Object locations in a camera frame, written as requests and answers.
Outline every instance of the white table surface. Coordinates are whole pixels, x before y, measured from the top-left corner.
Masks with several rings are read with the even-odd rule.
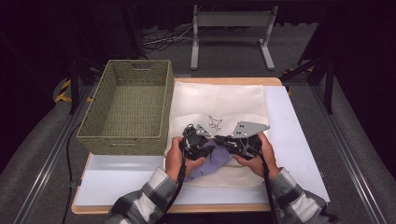
[[[282,86],[265,86],[271,129],[269,140],[278,166],[286,167],[303,189],[329,202],[329,195],[306,142],[290,98]],[[162,156],[91,155],[73,206],[112,205],[120,196],[141,189]],[[268,203],[265,187],[252,189],[202,188],[183,185],[174,204]]]

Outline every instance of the metal stand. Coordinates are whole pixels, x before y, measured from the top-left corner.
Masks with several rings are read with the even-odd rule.
[[[334,66],[332,64],[332,60],[329,57],[317,58],[312,61],[309,61],[293,71],[287,73],[283,77],[280,78],[280,81],[284,82],[292,77],[295,77],[302,73],[304,70],[315,66],[309,75],[307,81],[309,85],[317,86],[319,82],[323,79],[324,75],[326,76],[326,86],[325,86],[325,95],[324,95],[324,104],[327,108],[327,112],[332,114],[332,83],[334,76]]]
[[[87,71],[82,69],[82,66],[86,65]],[[89,59],[79,57],[73,60],[70,65],[70,79],[71,79],[71,91],[72,91],[72,107],[70,109],[70,115],[73,115],[79,104],[79,91],[78,91],[78,77],[81,78],[85,85],[92,85],[94,77],[92,74],[88,74],[88,68],[94,67],[100,72],[104,72],[105,68],[97,63],[92,62]]]
[[[274,62],[268,50],[268,41],[274,26],[277,7],[273,7],[271,11],[198,11],[198,6],[194,6],[193,12],[193,33],[194,39],[192,43],[191,53],[191,70],[198,69],[199,54],[199,26],[264,26],[265,37],[260,39],[260,48],[262,55],[267,64],[268,70],[274,70]]]

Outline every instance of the table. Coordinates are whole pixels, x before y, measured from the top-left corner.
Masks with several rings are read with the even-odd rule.
[[[277,6],[271,11],[200,11],[194,6],[192,27],[194,39],[192,42],[191,70],[198,69],[199,39],[198,28],[200,26],[262,26],[265,27],[264,37],[259,40],[262,56],[268,70],[275,70],[274,62],[268,50],[268,41],[274,26]]]
[[[264,85],[267,114],[271,125],[269,136],[278,165],[287,167],[304,189],[316,193],[327,202],[330,200],[290,98],[277,78],[177,78],[176,81]],[[91,155],[73,201],[72,211],[75,214],[107,213],[120,196],[140,189],[149,180],[154,169],[162,165],[162,156]],[[114,185],[120,183],[120,179],[130,186]],[[252,189],[183,186],[168,213],[269,210],[264,186]]]

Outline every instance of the plaid sleeve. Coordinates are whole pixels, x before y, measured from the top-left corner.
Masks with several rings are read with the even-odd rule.
[[[157,168],[142,189],[117,199],[106,224],[154,223],[163,216],[176,188],[166,172]]]
[[[326,213],[327,204],[322,198],[303,190],[285,168],[270,184],[284,213],[282,223],[341,223],[338,217]]]

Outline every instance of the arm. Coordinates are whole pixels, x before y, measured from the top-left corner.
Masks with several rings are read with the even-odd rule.
[[[177,175],[182,163],[178,147],[180,140],[181,137],[175,137],[172,141],[172,147],[165,160],[166,171],[157,168],[142,189],[118,198],[109,212],[106,224],[155,223],[163,216],[177,189]],[[204,161],[205,158],[196,161],[186,160],[186,175]]]
[[[271,190],[284,213],[281,223],[340,223],[338,217],[326,213],[327,204],[322,198],[303,190],[285,168],[277,167],[272,145],[263,133],[259,133],[259,137],[262,140],[262,154],[270,170]],[[259,157],[246,161],[242,157],[233,156],[254,174],[264,175]]]

